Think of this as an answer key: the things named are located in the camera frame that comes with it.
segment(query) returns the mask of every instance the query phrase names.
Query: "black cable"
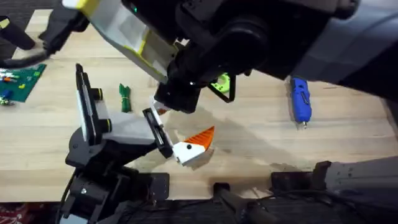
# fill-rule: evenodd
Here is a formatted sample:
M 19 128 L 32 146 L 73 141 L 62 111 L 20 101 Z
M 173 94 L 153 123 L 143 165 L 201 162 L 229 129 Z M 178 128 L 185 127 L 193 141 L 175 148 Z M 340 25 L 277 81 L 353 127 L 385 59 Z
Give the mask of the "black cable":
M 48 59 L 49 57 L 50 57 L 50 54 L 46 50 L 44 50 L 38 54 L 28 56 L 25 58 L 21 58 L 21 59 L 0 60 L 0 68 L 5 68 L 5 69 L 25 68 L 25 67 L 29 67 L 29 66 L 38 64 L 40 62 L 43 62 L 44 60 Z
M 393 207 L 388 207 L 388 206 L 383 206 L 383 205 L 375 205 L 375 204 L 371 204 L 371 203 L 367 203 L 367 202 L 360 202 L 360 201 L 357 201 L 354 199 L 342 197 L 340 195 L 333 194 L 333 193 L 327 192 L 327 191 L 322 191 L 322 190 L 290 190 L 290 191 L 286 191 L 286 192 L 278 192 L 278 193 L 275 193 L 270 196 L 259 198 L 258 200 L 262 201 L 262 200 L 268 200 L 271 198 L 283 197 L 286 195 L 295 195 L 295 194 L 296 195 L 302 195 L 302 194 L 326 195 L 329 198 L 334 199 L 336 202 L 339 202 L 339 203 L 353 203 L 356 206 L 359 205 L 359 206 L 364 206 L 364 207 L 372 207 L 372 208 L 377 208 L 377 209 L 385 209 L 385 210 L 398 212 L 398 208 L 393 208 Z
M 69 182 L 68 182 L 67 186 L 65 187 L 65 190 L 63 191 L 61 202 L 60 202 L 60 206 L 58 207 L 57 214 L 55 215 L 55 224 L 59 224 L 60 223 L 60 219 L 61 219 L 60 211 L 61 211 L 61 208 L 62 208 L 63 204 L 65 203 L 65 199 L 67 198 L 67 194 L 68 194 L 69 188 L 70 188 L 70 186 L 71 186 L 71 184 L 73 182 L 73 179 L 77 175 L 77 173 L 78 173 L 77 169 L 75 169 L 75 171 L 73 171 L 73 174 L 72 174 L 72 176 L 69 179 Z
M 208 203 L 208 202 L 213 202 L 212 200 L 201 200 L 199 202 L 192 202 L 192 203 L 187 203 L 185 205 L 181 205 L 179 207 L 173 207 L 173 208 L 156 208 L 156 209 L 151 209 L 151 210 L 146 210 L 146 209 L 141 209 L 144 212 L 164 212 L 164 211 L 168 211 L 168 210 L 180 210 L 183 208 L 187 208 L 187 207 L 191 207 L 194 205 L 199 205 L 202 203 Z

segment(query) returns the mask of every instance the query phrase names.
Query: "wire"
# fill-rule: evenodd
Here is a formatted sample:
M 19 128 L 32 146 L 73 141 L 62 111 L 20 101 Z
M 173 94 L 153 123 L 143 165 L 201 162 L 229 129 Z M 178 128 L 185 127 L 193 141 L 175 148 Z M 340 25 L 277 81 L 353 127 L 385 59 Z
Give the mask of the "wire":
M 68 194 L 69 188 L 70 188 L 70 186 L 71 186 L 71 184 L 73 182 L 73 179 L 75 178 L 76 175 L 77 175 L 77 169 L 75 169 L 73 171 L 73 174 L 70 177 L 69 182 L 68 182 L 67 186 L 65 187 L 65 190 L 63 191 L 61 202 L 60 202 L 60 206 L 58 207 L 57 214 L 55 215 L 55 224 L 59 224 L 60 223 L 60 219 L 61 219 L 60 211 L 61 211 L 61 208 L 62 208 L 63 204 L 65 203 L 65 199 L 67 198 L 67 194 Z
M 286 195 L 302 195 L 302 194 L 316 194 L 316 195 L 326 195 L 328 197 L 330 197 L 331 199 L 334 199 L 336 202 L 339 203 L 353 203 L 356 206 L 365 206 L 365 207 L 372 207 L 372 208 L 378 208 L 378 209 L 385 209 L 385 210 L 391 210 L 391 211 L 398 211 L 398 208 L 393 208 L 393 207 L 388 207 L 388 206 L 383 206 L 383 205 L 375 205 L 375 204 L 371 204 L 371 203 L 367 203 L 367 202 L 360 202 L 354 199 L 350 199 L 350 198 L 346 198 L 346 197 L 342 197 L 339 196 L 337 194 L 333 194 L 327 191 L 322 191 L 322 190 L 290 190 L 290 191 L 286 191 L 286 192 L 279 192 L 279 193 L 275 193 L 273 195 L 270 196 L 266 196 L 263 198 L 259 198 L 259 201 L 262 200 L 268 200 L 271 198 L 276 198 L 276 197 L 283 197 Z
M 130 88 L 128 86 L 119 85 L 119 93 L 122 96 L 122 112 L 128 113 L 131 111 L 130 104 Z
M 5 68 L 5 69 L 25 68 L 40 63 L 48 59 L 49 56 L 50 54 L 46 50 L 44 50 L 38 54 L 21 59 L 0 60 L 0 68 Z

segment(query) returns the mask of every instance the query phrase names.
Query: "circuit board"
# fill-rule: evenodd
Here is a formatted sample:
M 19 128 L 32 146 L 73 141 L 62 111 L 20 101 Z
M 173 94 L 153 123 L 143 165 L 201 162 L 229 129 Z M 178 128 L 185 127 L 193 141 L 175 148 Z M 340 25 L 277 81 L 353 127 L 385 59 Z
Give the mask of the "circuit board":
M 18 78 L 14 78 L 16 82 L 0 82 L 0 94 L 4 90 L 11 90 L 11 101 L 25 102 L 43 74 L 45 67 L 45 64 L 40 64 L 20 70 L 2 70 L 1 73 L 12 73 L 12 75 Z

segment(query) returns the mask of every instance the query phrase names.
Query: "wooden surface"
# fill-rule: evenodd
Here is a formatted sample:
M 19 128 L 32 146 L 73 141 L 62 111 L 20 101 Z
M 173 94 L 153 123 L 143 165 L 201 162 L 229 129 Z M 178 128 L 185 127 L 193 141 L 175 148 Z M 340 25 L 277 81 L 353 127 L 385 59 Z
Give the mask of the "wooden surface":
M 45 30 L 50 11 L 35 11 L 27 33 Z M 25 52 L 17 50 L 15 57 Z M 132 88 L 137 113 L 147 107 L 155 83 L 106 43 L 94 28 L 73 34 L 52 59 L 26 103 L 0 107 L 0 202 L 60 200 L 72 168 L 65 164 L 68 140 L 79 125 L 75 63 L 102 88 L 109 109 L 120 110 L 119 83 Z M 286 84 L 254 72 L 239 77 L 237 97 L 226 104 L 203 90 L 197 111 L 163 115 L 174 141 L 212 125 L 210 152 L 191 167 L 154 151 L 129 164 L 141 172 L 168 172 L 170 198 L 208 198 L 214 182 L 235 192 L 267 193 L 269 175 L 312 170 L 319 161 L 356 162 L 398 155 L 396 133 L 377 97 L 326 83 L 309 83 L 313 116 L 307 130 L 292 122 Z

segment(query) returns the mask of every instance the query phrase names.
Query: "yellow label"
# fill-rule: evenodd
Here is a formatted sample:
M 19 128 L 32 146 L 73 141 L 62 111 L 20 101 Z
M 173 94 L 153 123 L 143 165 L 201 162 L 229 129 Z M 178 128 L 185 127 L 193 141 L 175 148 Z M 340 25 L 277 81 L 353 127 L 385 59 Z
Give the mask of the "yellow label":
M 100 0 L 79 0 L 76 8 L 83 12 L 86 16 L 91 16 Z
M 9 19 L 2 20 L 2 21 L 0 21 L 0 28 L 4 29 L 8 26 L 8 24 L 10 24 Z

